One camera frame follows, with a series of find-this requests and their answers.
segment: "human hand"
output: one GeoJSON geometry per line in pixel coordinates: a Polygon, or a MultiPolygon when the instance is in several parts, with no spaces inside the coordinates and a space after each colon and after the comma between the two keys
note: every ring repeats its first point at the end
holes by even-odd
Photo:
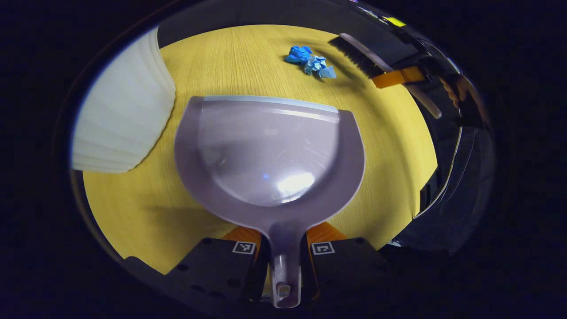
{"type": "Polygon", "coordinates": [[[484,105],[483,99],[480,93],[476,90],[475,86],[469,81],[466,77],[459,75],[456,78],[456,81],[453,81],[452,85],[448,83],[448,79],[439,78],[445,91],[447,91],[449,98],[453,101],[453,105],[455,107],[459,107],[459,103],[463,102],[467,99],[467,93],[470,94],[472,100],[476,104],[476,108],[479,111],[480,117],[482,121],[490,128],[490,118],[488,117],[488,113],[486,111],[486,107],[484,105]]]}

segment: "hand brush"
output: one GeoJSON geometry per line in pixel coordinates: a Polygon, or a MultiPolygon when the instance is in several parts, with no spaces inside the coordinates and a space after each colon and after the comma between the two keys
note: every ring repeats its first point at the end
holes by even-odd
{"type": "MultiPolygon", "coordinates": [[[[356,66],[366,76],[373,80],[376,87],[386,87],[397,83],[426,80],[416,66],[396,72],[393,68],[386,64],[384,60],[377,56],[376,53],[372,52],[358,40],[346,33],[341,33],[338,37],[329,41],[329,44],[342,51],[342,53],[356,64],[356,66]]],[[[421,104],[423,104],[425,108],[427,108],[434,118],[441,118],[441,110],[419,87],[412,84],[404,84],[404,86],[418,101],[421,102],[421,104]]]]}

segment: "screw hole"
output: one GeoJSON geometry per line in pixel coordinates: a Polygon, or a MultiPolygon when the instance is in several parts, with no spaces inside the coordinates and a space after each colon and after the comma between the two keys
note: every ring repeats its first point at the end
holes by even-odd
{"type": "Polygon", "coordinates": [[[226,281],[226,284],[231,288],[240,288],[240,286],[242,286],[242,282],[240,282],[240,280],[235,278],[229,278],[226,281]]]}
{"type": "Polygon", "coordinates": [[[223,295],[222,293],[218,292],[218,291],[209,292],[209,296],[219,298],[219,299],[222,299],[222,300],[226,300],[226,296],[223,295]]]}
{"type": "Polygon", "coordinates": [[[192,285],[191,289],[195,290],[195,291],[199,291],[199,292],[205,292],[205,290],[203,289],[203,287],[201,286],[197,286],[197,285],[192,285]]]}

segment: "dustpan handle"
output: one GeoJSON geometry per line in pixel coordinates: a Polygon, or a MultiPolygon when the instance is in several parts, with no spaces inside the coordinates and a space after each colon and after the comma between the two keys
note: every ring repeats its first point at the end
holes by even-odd
{"type": "Polygon", "coordinates": [[[301,301],[300,243],[305,231],[288,226],[270,229],[272,303],[276,308],[293,308],[301,301]]]}

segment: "dark background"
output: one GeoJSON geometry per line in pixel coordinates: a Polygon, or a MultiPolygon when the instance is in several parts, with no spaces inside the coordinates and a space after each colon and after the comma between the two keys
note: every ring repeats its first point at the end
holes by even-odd
{"type": "MultiPolygon", "coordinates": [[[[555,36],[560,2],[369,2],[450,52],[504,106],[496,116],[505,166],[499,167],[494,200],[450,260],[439,294],[416,299],[433,303],[443,317],[557,314],[566,300],[558,165],[565,135],[559,131],[565,127],[558,74],[563,39],[555,36]]],[[[63,182],[67,171],[52,165],[61,156],[52,152],[52,137],[69,87],[105,45],[167,3],[2,5],[2,145],[8,161],[0,302],[8,318],[190,315],[106,255],[76,212],[63,182]]]]}

